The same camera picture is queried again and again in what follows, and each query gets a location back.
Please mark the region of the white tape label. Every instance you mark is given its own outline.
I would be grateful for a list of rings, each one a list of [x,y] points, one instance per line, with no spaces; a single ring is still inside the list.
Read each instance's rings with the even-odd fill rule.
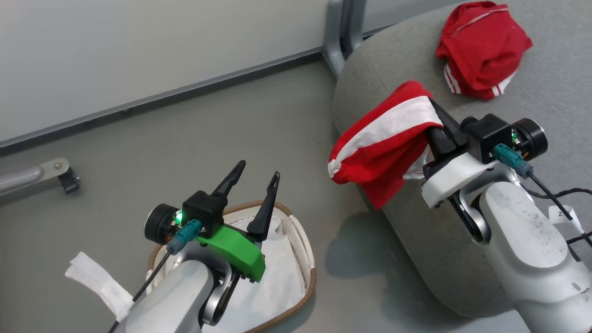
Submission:
[[[568,212],[571,219],[568,218],[568,216],[560,209],[560,207],[550,206],[548,210],[550,223],[553,225],[569,223],[573,226],[578,234],[585,234],[586,232],[583,230],[583,227],[574,209],[571,206],[564,206],[564,210]]]
[[[125,320],[135,303],[132,295],[86,253],[80,252],[70,261],[65,276],[96,293],[118,322]]]

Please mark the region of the white basket brown rim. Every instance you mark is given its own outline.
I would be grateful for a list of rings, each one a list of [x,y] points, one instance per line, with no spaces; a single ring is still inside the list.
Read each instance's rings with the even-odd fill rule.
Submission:
[[[281,203],[262,253],[264,276],[250,282],[211,247],[189,242],[167,258],[117,333],[263,333],[283,322],[311,299],[316,269],[302,225]]]

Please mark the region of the grey partition bottom frame rail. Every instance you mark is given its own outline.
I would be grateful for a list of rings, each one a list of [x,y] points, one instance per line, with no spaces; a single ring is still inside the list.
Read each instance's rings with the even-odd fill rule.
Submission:
[[[120,107],[110,108],[105,111],[83,116],[72,121],[51,126],[49,128],[36,131],[29,135],[23,135],[11,139],[0,145],[0,157],[16,154],[23,150],[32,149],[36,146],[44,145],[49,142],[57,141],[61,138],[76,135],[80,132],[93,129],[95,127],[105,126],[109,123],[117,122],[123,118],[134,116],[136,113],[148,112],[167,105],[179,103],[180,101],[196,98],[226,89],[239,84],[245,84],[253,80],[259,80],[271,74],[276,74],[284,70],[294,69],[298,66],[307,65],[313,62],[323,61],[321,49],[319,47],[307,50],[296,55],[281,58],[279,60],[264,63],[262,65],[252,66],[244,70],[225,74],[220,77],[205,80],[196,84],[188,85],[182,88],[174,89],[170,92],[159,93],[155,96],[124,104]]]

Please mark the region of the grey metal stand leg tube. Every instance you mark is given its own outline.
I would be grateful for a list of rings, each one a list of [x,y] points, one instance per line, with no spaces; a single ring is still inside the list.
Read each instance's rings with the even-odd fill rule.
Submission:
[[[49,179],[57,179],[65,175],[69,169],[70,163],[67,159],[57,158],[16,171],[0,173],[0,196]]]

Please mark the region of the grey metal upright post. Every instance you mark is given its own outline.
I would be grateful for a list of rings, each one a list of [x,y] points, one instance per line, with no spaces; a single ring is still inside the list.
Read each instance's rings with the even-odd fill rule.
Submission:
[[[366,3],[367,0],[328,0],[322,53],[336,77],[346,63],[346,56],[364,41]]]

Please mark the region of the grey upholstered seat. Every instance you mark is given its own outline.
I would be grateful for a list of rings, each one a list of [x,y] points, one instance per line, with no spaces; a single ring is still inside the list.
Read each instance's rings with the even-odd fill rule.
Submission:
[[[333,120],[353,125],[408,80],[421,82],[456,120],[492,113],[506,122],[530,118],[549,149],[532,165],[553,192],[592,190],[592,0],[492,0],[507,4],[533,41],[503,95],[490,101],[450,92],[435,51],[456,5],[421,13],[374,34],[347,59],[336,85]],[[511,309],[482,247],[450,203],[429,208],[422,182],[411,180],[383,207],[423,282],[444,307],[467,318]]]

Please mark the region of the red and white garment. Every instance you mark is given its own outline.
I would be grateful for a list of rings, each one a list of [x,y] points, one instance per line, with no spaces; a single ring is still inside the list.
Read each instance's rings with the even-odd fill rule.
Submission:
[[[420,82],[406,81],[359,118],[329,155],[332,181],[359,185],[380,209],[407,180],[422,179],[429,152],[427,131],[443,126],[431,97]]]

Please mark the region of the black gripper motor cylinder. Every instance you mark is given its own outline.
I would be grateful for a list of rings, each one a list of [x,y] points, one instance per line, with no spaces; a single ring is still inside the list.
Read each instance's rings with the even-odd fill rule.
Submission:
[[[182,210],[161,203],[148,214],[144,236],[147,240],[166,245],[180,230],[182,219]]]
[[[522,118],[511,125],[514,147],[526,161],[545,154],[549,143],[545,131],[530,118]]]

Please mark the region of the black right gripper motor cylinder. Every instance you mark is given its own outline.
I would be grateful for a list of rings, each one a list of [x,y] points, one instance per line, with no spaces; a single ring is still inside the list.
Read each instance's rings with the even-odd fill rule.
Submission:
[[[545,131],[530,118],[522,118],[511,125],[514,147],[526,161],[545,154],[549,143]]]

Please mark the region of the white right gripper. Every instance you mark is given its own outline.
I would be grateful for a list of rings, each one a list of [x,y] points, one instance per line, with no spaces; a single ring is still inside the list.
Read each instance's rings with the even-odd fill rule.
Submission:
[[[425,133],[432,156],[442,159],[455,153],[457,146],[466,146],[467,138],[461,131],[460,124],[432,98],[429,100],[441,120],[443,130],[440,127],[429,127]],[[482,164],[465,153],[453,158],[427,179],[421,188],[421,195],[431,209],[455,192],[475,192],[490,183],[509,180],[509,167],[497,160],[490,164]]]

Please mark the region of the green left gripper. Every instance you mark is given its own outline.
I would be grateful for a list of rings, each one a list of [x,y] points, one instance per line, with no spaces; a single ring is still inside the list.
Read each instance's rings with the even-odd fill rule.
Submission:
[[[216,187],[213,196],[228,197],[232,188],[238,183],[245,167],[246,161],[240,160]],[[226,225],[215,230],[210,238],[201,235],[196,237],[196,240],[201,244],[211,247],[222,259],[237,268],[241,275],[257,283],[264,276],[266,264],[261,249],[252,242],[263,242],[268,238],[279,181],[280,172],[276,171],[268,184],[266,197],[260,209],[247,227],[249,240],[239,231]]]

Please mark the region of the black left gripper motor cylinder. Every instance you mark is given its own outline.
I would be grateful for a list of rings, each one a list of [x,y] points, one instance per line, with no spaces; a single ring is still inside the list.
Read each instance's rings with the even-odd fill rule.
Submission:
[[[148,214],[144,236],[147,240],[166,245],[180,230],[182,219],[182,210],[161,203]]]

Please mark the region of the black caster wheel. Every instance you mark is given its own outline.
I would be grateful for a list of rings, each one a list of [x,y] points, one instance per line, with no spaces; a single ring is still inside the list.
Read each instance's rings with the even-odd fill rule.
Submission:
[[[68,168],[58,176],[59,183],[66,195],[72,194],[80,189],[80,178],[72,168]]]

